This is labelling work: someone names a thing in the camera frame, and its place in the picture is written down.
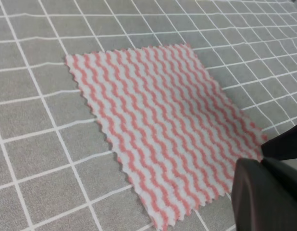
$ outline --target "white grid line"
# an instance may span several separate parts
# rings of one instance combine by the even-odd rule
[[[7,166],[8,166],[10,175],[12,177],[13,185],[15,186],[15,189],[16,189],[16,192],[17,192],[17,196],[18,196],[19,201],[20,201],[20,204],[21,204],[21,206],[23,208],[23,211],[24,211],[25,218],[27,220],[29,229],[32,230],[32,231],[34,231],[34,229],[32,228],[33,223],[32,223],[31,217],[29,215],[28,208],[25,205],[25,200],[24,200],[23,194],[22,194],[22,192],[20,190],[19,184],[17,182],[17,178],[16,178],[15,172],[13,170],[12,163],[11,163],[10,158],[9,158],[9,155],[8,155],[8,153],[6,151],[5,145],[2,142],[1,133],[0,133],[0,146],[1,146],[1,149],[2,149],[2,152],[3,152],[3,156],[4,156],[4,159],[5,159],[5,162],[6,162]]]
[[[62,49],[63,49],[65,55],[67,55],[67,54],[68,54],[68,53],[67,53],[67,50],[66,50],[64,44],[62,43],[61,39],[59,38],[58,32],[56,31],[54,25],[52,24],[52,21],[50,20],[49,16],[47,15],[47,11],[46,11],[46,9],[45,9],[43,3],[41,2],[41,0],[38,0],[38,2],[39,2],[40,6],[41,6],[42,9],[43,9],[43,12],[44,12],[44,14],[45,14],[46,17],[47,17],[47,19],[48,19],[48,21],[49,21],[49,23],[50,23],[50,25],[51,25],[51,28],[53,29],[53,32],[55,33],[56,37],[58,37],[59,43],[60,43],[60,45],[61,45],[61,47],[62,47]],[[62,148],[63,148],[63,150],[64,150],[64,153],[65,153],[65,155],[66,155],[66,157],[67,157],[67,159],[68,159],[68,162],[71,164],[71,168],[72,168],[72,170],[73,170],[73,172],[74,172],[74,175],[75,175],[75,178],[76,178],[76,180],[77,180],[77,182],[78,182],[78,184],[79,184],[79,186],[80,186],[80,189],[81,189],[81,191],[82,191],[82,194],[83,194],[83,196],[84,196],[86,202],[89,203],[90,199],[89,199],[89,197],[88,197],[88,195],[87,195],[87,192],[86,192],[86,190],[85,190],[85,187],[84,187],[84,185],[83,185],[83,183],[82,183],[82,181],[81,181],[81,179],[80,179],[80,176],[79,176],[79,174],[78,174],[78,172],[77,172],[77,169],[75,168],[74,162],[73,162],[73,160],[72,160],[72,158],[71,158],[71,155],[69,154],[69,151],[68,151],[68,149],[67,149],[67,147],[66,147],[66,144],[65,144],[65,142],[64,142],[64,140],[63,140],[63,138],[62,138],[62,136],[61,136],[61,134],[60,134],[60,132],[59,132],[59,130],[58,130],[58,127],[57,127],[57,125],[56,125],[56,122],[55,122],[55,120],[54,120],[54,118],[53,118],[53,116],[52,116],[52,114],[51,114],[51,112],[50,112],[50,110],[49,110],[49,107],[48,107],[47,103],[46,103],[46,100],[45,100],[45,98],[43,97],[42,92],[41,92],[41,90],[39,89],[38,84],[36,84],[36,87],[37,87],[38,94],[40,95],[41,100],[42,100],[42,102],[43,102],[43,105],[44,105],[44,107],[45,107],[45,110],[46,110],[46,112],[47,112],[47,114],[48,114],[48,116],[49,116],[49,118],[50,118],[50,120],[51,120],[51,124],[52,124],[52,126],[55,128],[55,132],[56,132],[56,134],[57,134],[57,136],[58,136],[58,138],[59,138],[59,141],[60,141],[61,146],[62,146]],[[91,214],[92,214],[93,220],[94,220],[94,222],[95,222],[95,224],[96,224],[98,230],[99,230],[99,231],[102,231],[102,227],[101,227],[101,225],[100,225],[100,223],[99,223],[99,220],[98,220],[98,218],[97,218],[97,215],[96,215],[96,212],[95,212],[94,208],[92,207],[91,204],[89,204],[88,207],[89,207],[89,210],[90,210],[90,212],[91,212]]]
[[[74,161],[74,165],[78,165],[78,164],[81,164],[83,162],[86,162],[86,161],[88,161],[90,159],[97,158],[97,157],[104,156],[104,155],[109,155],[109,154],[112,154],[112,153],[114,153],[114,151],[110,150],[110,151],[106,151],[106,152],[102,152],[102,153],[98,153],[98,154],[93,154],[93,155],[90,155],[90,156],[85,157],[83,159]],[[10,182],[10,183],[7,183],[7,184],[0,185],[0,190],[1,189],[4,189],[4,188],[7,188],[7,187],[10,187],[12,185],[15,185],[16,183],[17,184],[20,184],[20,183],[26,182],[28,180],[32,180],[32,179],[35,179],[35,178],[39,178],[39,177],[48,175],[50,173],[61,171],[63,169],[66,169],[68,167],[71,167],[71,166],[72,166],[71,164],[62,165],[60,167],[55,167],[53,169],[49,169],[49,170],[46,170],[46,171],[43,171],[43,172],[40,172],[40,173],[31,175],[29,177],[24,177],[22,179],[16,180],[15,182]]]
[[[113,191],[111,191],[111,192],[109,192],[109,193],[107,193],[107,194],[105,194],[105,195],[103,195],[103,196],[101,196],[101,197],[99,197],[99,198],[97,198],[95,200],[92,200],[92,201],[89,201],[87,203],[84,203],[83,205],[80,205],[78,207],[75,207],[73,209],[70,209],[68,211],[65,211],[64,213],[61,213],[61,214],[56,215],[54,217],[51,217],[51,218],[49,218],[47,220],[44,220],[44,221],[42,221],[42,222],[40,222],[38,224],[34,224],[33,225],[33,228],[36,229],[36,228],[41,227],[43,225],[46,225],[46,224],[48,224],[50,222],[53,222],[53,221],[58,220],[60,218],[63,218],[65,216],[67,216],[67,215],[70,215],[70,214],[72,214],[72,213],[74,213],[74,212],[76,212],[76,211],[78,211],[80,209],[83,209],[83,208],[86,208],[86,207],[90,207],[90,206],[92,206],[94,203],[96,203],[98,201],[104,200],[104,199],[106,199],[109,196],[112,196],[112,195],[115,195],[117,193],[123,192],[123,191],[125,191],[127,189],[130,189],[130,188],[132,188],[132,185],[127,185],[127,186],[122,187],[120,189],[113,190]],[[26,228],[26,229],[23,229],[21,231],[30,231],[30,229],[29,228]]]

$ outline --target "gray grid mat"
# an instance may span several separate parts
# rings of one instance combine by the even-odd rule
[[[291,2],[0,0],[0,231],[154,230],[63,57],[183,42],[270,137],[297,123]],[[234,229],[228,197],[169,228]]]

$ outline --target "red and white striped cloth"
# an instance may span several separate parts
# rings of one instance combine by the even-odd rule
[[[235,161],[265,141],[188,45],[68,55],[118,161],[166,230],[230,191]]]

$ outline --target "gray surface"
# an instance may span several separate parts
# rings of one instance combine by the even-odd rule
[[[0,0],[0,231],[154,230],[63,58],[184,42],[269,138],[297,124],[290,2]],[[169,228],[234,229],[227,196]]]

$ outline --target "black object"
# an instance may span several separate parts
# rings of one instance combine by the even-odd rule
[[[297,231],[297,171],[273,159],[238,159],[232,188],[237,231]]]
[[[263,155],[277,160],[297,158],[297,125],[287,132],[267,141],[262,146]]]

